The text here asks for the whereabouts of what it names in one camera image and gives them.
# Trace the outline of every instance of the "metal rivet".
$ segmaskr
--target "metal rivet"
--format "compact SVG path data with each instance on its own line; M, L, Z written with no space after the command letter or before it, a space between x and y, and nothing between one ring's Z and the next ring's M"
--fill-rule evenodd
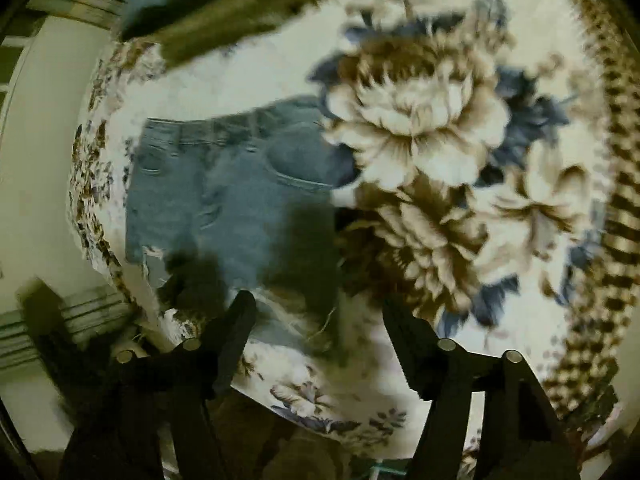
M514 364L522 361L522 354L520 352L516 352L515 350L508 350L506 355L507 359Z
M445 352L451 352L456 348L456 342L453 341L453 339L440 339L440 341L438 341L438 348Z
M184 343L182 343L182 348L184 348L187 352L193 352L194 350L197 350L198 348L200 348L201 344L202 343L197 337L192 337L190 339L187 339L187 341L185 341Z
M116 355L116 361L121 365L127 364L135 357L134 353L131 350L123 350L118 355Z

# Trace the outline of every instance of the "white wall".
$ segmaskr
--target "white wall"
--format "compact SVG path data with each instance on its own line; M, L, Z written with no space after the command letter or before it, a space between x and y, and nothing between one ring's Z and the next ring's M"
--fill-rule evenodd
M29 451L65 449L73 428L40 362L2 372L0 398Z
M0 313L39 276L62 296L104 284L66 225L71 149L84 90L108 33L47 18L20 73L0 143Z

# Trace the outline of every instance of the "ripped denim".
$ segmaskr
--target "ripped denim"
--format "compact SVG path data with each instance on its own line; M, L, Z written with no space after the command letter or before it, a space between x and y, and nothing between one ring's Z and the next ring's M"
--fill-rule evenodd
M127 198L127 260L145 262L154 287L174 255L213 260L211 280L227 296L254 291L253 338L328 349L338 282L330 194L355 169L351 152L322 139L317 104L301 96L206 121L148 120ZM201 279L185 283L190 304L212 301Z

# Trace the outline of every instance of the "floral fabric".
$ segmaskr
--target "floral fabric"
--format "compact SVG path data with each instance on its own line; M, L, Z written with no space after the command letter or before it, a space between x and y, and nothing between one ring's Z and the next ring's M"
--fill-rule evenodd
M197 323L159 314L124 260L143 123L316 92L325 138L361 171L334 192L351 209L337 237L342 354L250 340L234 386L355 454L411 456L429 403L406 385L382 323L389 290L468 351L520 350L541 381L566 358L610 189L608 117L583 35L569 0L326 0L274 34L168 72L157 47L114 44L81 113L75 231L174 344L197 335ZM548 390L555 406L589 393L571 373L570 386ZM467 447L481 420L475 395Z

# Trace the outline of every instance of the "striped fabric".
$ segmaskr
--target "striped fabric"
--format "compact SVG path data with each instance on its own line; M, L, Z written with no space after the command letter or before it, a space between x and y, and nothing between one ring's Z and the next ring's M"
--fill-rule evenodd
M82 344L98 333L119 328L129 319L131 307L110 286L102 286L70 298L62 317L74 342ZM27 335L21 311L0 316L0 370L36 360L38 353Z

